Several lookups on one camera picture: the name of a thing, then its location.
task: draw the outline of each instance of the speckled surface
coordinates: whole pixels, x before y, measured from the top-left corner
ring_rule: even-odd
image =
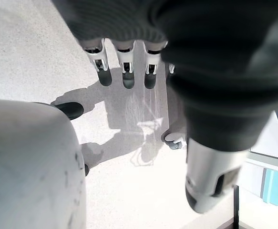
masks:
[[[135,86],[122,85],[106,41],[113,83],[93,66],[48,0],[0,0],[0,99],[81,102],[72,121],[84,159],[89,229],[215,229],[232,215],[232,198],[206,215],[185,198],[185,151],[160,141],[168,128],[164,65],[144,88],[142,43],[135,46]]]

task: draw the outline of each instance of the white cylindrical object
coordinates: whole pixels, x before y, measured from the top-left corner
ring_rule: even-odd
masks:
[[[88,57],[89,57],[90,62],[93,64],[94,68],[98,72],[100,70],[96,66],[96,63],[95,63],[96,60],[102,60],[102,65],[103,65],[104,71],[108,70],[108,59],[107,59],[107,52],[106,52],[106,49],[105,49],[104,40],[105,39],[102,39],[102,50],[99,53],[89,53],[89,52],[86,52]]]
[[[0,100],[0,229],[85,228],[84,171],[63,112]]]

